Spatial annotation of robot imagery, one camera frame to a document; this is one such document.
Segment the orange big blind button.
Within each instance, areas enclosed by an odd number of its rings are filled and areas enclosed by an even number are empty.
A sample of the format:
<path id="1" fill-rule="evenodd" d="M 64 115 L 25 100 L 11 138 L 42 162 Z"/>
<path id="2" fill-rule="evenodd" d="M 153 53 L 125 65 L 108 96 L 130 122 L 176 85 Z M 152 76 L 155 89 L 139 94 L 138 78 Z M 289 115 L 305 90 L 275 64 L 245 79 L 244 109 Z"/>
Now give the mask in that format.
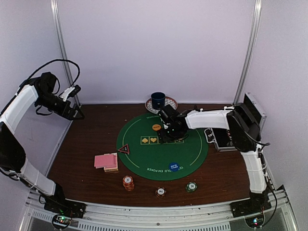
<path id="1" fill-rule="evenodd" d="M 161 125 L 159 125 L 159 124 L 154 124 L 154 125 L 152 125 L 152 129 L 153 129 L 154 131 L 159 131 L 161 128 L 162 128 L 162 127 L 161 127 Z"/>

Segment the black triangular all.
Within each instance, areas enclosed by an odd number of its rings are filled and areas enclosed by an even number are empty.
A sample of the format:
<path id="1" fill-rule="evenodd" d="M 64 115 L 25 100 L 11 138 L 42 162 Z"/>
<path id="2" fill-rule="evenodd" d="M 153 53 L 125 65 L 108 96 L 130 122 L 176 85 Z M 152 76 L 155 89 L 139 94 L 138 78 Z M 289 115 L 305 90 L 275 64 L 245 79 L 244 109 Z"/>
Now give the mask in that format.
<path id="1" fill-rule="evenodd" d="M 117 151 L 123 154 L 130 154 L 129 145 L 125 144 L 121 148 L 119 148 Z"/>

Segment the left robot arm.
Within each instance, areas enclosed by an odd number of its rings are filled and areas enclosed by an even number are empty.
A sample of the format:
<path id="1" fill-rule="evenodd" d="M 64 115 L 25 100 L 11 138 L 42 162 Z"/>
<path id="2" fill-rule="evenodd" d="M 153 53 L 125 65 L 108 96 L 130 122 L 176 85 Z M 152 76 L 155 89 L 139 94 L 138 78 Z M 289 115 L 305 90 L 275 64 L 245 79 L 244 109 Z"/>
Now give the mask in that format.
<path id="1" fill-rule="evenodd" d="M 18 130 L 31 106 L 44 107 L 67 120 L 83 119 L 84 115 L 77 104 L 72 105 L 69 98 L 80 92 L 81 87 L 68 87 L 59 96 L 54 94 L 56 76 L 45 72 L 39 77 L 22 82 L 16 94 L 0 114 L 0 167 L 8 176 L 15 177 L 30 188 L 34 188 L 51 200 L 50 205 L 59 214 L 69 210 L 62 186 L 44 176 L 31 164 L 26 151 L 20 143 Z"/>

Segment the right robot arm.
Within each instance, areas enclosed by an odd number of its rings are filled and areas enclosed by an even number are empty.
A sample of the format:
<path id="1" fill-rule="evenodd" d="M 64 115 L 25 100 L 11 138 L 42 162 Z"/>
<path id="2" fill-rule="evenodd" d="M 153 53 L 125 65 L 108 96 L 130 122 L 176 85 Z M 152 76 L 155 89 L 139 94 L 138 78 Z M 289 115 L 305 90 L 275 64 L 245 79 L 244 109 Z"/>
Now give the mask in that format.
<path id="1" fill-rule="evenodd" d="M 260 126 L 247 106 L 239 103 L 222 110 L 204 110 L 194 108 L 180 113 L 166 105 L 158 111 L 163 128 L 158 131 L 161 142 L 183 140 L 188 130 L 199 128 L 221 128 L 228 130 L 233 146 L 240 151 L 249 177 L 251 197 L 247 209 L 257 212 L 265 205 L 269 192 L 266 179 L 266 164 L 263 158 Z"/>

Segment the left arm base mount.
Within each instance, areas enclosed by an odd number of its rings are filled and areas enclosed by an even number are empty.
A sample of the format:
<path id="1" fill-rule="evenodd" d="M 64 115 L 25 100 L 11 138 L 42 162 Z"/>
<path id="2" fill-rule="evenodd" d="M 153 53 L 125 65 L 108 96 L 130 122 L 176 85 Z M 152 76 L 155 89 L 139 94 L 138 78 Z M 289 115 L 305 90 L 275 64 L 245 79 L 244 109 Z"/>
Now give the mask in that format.
<path id="1" fill-rule="evenodd" d="M 55 213 L 51 223 L 56 229 L 63 230 L 68 228 L 74 218 L 83 218 L 86 204 L 74 201 L 65 201 L 64 205 L 56 202 L 46 202 L 44 209 Z"/>

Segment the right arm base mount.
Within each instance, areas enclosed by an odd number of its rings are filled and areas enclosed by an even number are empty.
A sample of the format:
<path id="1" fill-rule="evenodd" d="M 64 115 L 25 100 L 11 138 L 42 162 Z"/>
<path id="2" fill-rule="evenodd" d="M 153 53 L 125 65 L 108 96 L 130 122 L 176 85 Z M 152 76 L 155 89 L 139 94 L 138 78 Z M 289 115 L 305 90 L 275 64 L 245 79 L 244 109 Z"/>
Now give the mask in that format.
<path id="1" fill-rule="evenodd" d="M 265 224 L 264 211 L 271 208 L 270 202 L 253 203 L 251 199 L 233 202 L 230 204 L 234 218 L 244 217 L 246 225 L 250 228 L 261 228 Z"/>

